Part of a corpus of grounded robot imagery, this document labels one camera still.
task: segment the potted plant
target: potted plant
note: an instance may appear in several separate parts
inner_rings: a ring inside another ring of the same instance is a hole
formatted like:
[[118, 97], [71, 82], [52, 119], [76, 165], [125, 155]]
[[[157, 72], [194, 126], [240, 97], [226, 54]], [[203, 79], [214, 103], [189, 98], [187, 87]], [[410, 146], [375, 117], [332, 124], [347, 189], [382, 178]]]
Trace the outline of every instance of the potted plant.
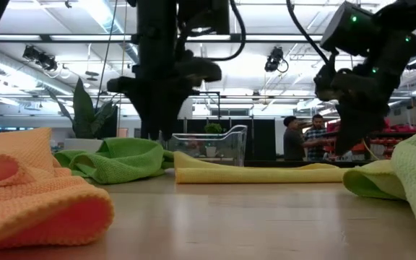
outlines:
[[66, 150], [97, 152], [102, 144], [102, 140], [98, 139], [100, 130], [107, 118], [112, 116], [116, 109], [113, 101], [110, 100], [103, 103], [97, 113], [95, 113], [92, 99], [86, 92], [83, 81], [78, 79], [73, 94], [74, 118], [72, 118], [65, 105], [51, 91], [48, 90], [48, 92], [51, 98], [58, 103], [61, 113], [70, 119], [71, 127], [75, 133], [75, 139], [65, 139], [64, 148]]
[[[208, 123], [205, 126], [205, 132], [207, 134], [221, 134], [222, 127], [218, 123]], [[216, 157], [215, 142], [207, 142], [205, 149], [207, 150], [207, 157], [211, 157], [211, 158]]]

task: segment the green towel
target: green towel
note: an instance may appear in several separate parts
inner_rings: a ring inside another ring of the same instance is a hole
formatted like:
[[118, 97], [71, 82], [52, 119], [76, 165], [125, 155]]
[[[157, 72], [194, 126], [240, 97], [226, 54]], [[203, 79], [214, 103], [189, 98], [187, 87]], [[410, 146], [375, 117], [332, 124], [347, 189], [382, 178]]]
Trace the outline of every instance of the green towel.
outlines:
[[135, 138], [105, 139], [99, 150], [88, 153], [64, 150], [54, 157], [74, 175], [92, 178], [100, 184], [135, 181], [159, 176], [173, 167], [173, 153], [157, 142]]
[[348, 170], [343, 184], [359, 196], [407, 200], [416, 218], [416, 135], [396, 146], [391, 161]]

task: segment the plastic container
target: plastic container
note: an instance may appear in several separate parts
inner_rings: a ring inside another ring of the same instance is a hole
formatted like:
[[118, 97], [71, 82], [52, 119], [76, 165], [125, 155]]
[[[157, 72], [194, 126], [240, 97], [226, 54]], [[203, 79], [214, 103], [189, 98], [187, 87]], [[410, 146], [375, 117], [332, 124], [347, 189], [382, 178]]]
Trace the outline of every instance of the plastic container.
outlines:
[[225, 134], [173, 134], [166, 148], [211, 163], [243, 166], [247, 131], [247, 126], [237, 125]]

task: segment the table surface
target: table surface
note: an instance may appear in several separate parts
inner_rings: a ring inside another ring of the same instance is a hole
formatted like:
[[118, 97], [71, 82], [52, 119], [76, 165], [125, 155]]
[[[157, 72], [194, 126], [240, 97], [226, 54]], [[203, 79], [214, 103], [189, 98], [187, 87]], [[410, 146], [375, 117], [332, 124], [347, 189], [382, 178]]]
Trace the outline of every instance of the table surface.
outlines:
[[416, 259], [409, 205], [356, 197], [340, 183], [175, 185], [165, 175], [104, 188], [116, 218], [103, 239], [0, 259]]

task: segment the microfiber cloth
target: microfiber cloth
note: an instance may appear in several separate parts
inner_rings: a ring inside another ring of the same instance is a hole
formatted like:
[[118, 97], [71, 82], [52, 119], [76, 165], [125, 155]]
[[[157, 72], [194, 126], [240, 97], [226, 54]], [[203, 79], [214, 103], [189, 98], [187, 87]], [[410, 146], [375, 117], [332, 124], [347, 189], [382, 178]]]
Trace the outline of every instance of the microfiber cloth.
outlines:
[[345, 169], [322, 163], [299, 168], [219, 165], [174, 152], [176, 183], [339, 183]]
[[51, 130], [0, 134], [0, 248], [84, 245], [113, 221], [108, 193], [51, 154]]
[[406, 200], [416, 218], [416, 135], [399, 143], [390, 161], [347, 171], [343, 184], [359, 196]]
[[92, 178], [99, 184], [116, 184], [160, 176], [173, 167], [173, 153], [157, 142], [136, 138], [107, 138], [92, 154], [64, 150], [55, 154], [75, 175]]

